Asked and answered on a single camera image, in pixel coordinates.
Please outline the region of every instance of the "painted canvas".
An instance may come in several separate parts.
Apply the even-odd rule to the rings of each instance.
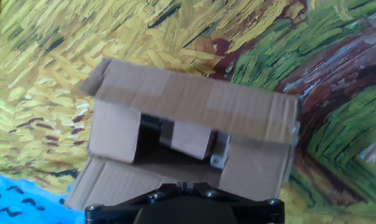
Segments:
[[[103,57],[299,95],[286,223],[376,223],[376,0],[2,0],[0,224],[83,223]]]

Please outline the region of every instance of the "cardboard box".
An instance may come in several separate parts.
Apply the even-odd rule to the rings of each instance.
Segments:
[[[278,197],[298,136],[297,97],[108,58],[80,90],[97,101],[90,157],[66,206],[115,205],[177,181],[208,182],[252,200]],[[228,134],[223,170],[170,149],[147,146],[150,156],[141,157],[142,113]]]

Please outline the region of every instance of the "screw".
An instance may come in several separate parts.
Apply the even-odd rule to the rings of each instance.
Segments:
[[[281,200],[280,199],[276,199],[276,198],[270,198],[270,199],[267,199],[266,202],[270,205],[275,205],[277,203],[280,203]]]
[[[151,195],[148,195],[148,197],[149,197],[150,199],[162,199],[162,198],[164,198],[165,196],[166,196],[166,194],[163,193],[163,192],[155,192],[155,193],[153,193],[153,194],[151,194]]]
[[[219,163],[219,159],[214,158],[213,161],[212,161],[212,163],[213,163],[214,165],[217,165],[217,164]]]
[[[95,210],[98,210],[98,209],[100,209],[100,208],[102,208],[102,204],[100,204],[100,203],[94,203],[94,204],[92,204],[92,205],[89,205],[88,207],[87,207],[87,210],[89,210],[89,211],[95,211]]]
[[[219,195],[219,193],[215,190],[208,190],[206,191],[206,197],[208,198],[214,198],[214,197],[217,197]]]

